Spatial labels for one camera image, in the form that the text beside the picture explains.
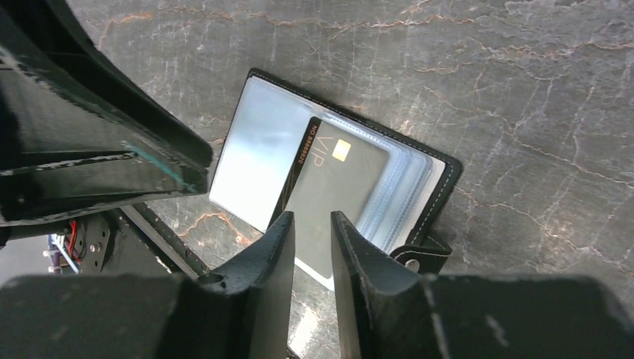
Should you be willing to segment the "black leather card holder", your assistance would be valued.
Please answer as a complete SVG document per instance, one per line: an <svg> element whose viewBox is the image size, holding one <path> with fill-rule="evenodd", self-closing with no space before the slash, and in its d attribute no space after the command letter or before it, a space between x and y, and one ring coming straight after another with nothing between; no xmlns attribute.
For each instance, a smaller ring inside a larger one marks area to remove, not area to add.
<svg viewBox="0 0 634 359"><path fill-rule="evenodd" d="M461 163L262 70L249 71L213 176L209 199L259 231L271 216L311 117L372 138L390 160L357 231L419 273L437 273L451 248L429 231Z"/></svg>

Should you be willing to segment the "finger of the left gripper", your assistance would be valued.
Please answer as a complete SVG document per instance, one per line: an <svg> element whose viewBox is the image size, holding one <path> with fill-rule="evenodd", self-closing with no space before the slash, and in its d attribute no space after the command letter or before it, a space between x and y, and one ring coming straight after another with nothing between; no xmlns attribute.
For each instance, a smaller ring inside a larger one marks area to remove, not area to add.
<svg viewBox="0 0 634 359"><path fill-rule="evenodd" d="M1 225L204 194L209 167L161 143L43 54L1 12Z"/></svg>
<svg viewBox="0 0 634 359"><path fill-rule="evenodd" d="M77 82L131 117L161 143L197 165L212 148L114 66L93 44L65 1L11 1L10 18L34 45Z"/></svg>

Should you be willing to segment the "black VIP credit card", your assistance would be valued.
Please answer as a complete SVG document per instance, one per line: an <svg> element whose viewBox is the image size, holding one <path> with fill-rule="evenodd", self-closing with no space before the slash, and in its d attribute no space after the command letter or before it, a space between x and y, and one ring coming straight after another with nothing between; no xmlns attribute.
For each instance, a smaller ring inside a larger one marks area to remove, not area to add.
<svg viewBox="0 0 634 359"><path fill-rule="evenodd" d="M372 138L310 118L271 220L293 212L297 264L323 284L333 277L331 212L341 211L358 224L389 160L389 150Z"/></svg>

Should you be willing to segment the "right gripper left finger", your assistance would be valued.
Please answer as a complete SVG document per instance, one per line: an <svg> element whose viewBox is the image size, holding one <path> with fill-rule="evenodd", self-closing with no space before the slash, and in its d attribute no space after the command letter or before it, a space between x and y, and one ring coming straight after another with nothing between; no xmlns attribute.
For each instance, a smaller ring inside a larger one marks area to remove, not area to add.
<svg viewBox="0 0 634 359"><path fill-rule="evenodd" d="M295 223L198 280L22 276L1 288L3 358L284 358Z"/></svg>

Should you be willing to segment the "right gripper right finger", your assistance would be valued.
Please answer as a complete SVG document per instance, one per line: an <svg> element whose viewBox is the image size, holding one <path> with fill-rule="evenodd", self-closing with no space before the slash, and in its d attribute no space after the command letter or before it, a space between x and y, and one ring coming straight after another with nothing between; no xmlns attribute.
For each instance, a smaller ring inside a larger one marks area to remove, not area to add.
<svg viewBox="0 0 634 359"><path fill-rule="evenodd" d="M631 358L633 321L612 291L570 275L417 274L333 212L344 358Z"/></svg>

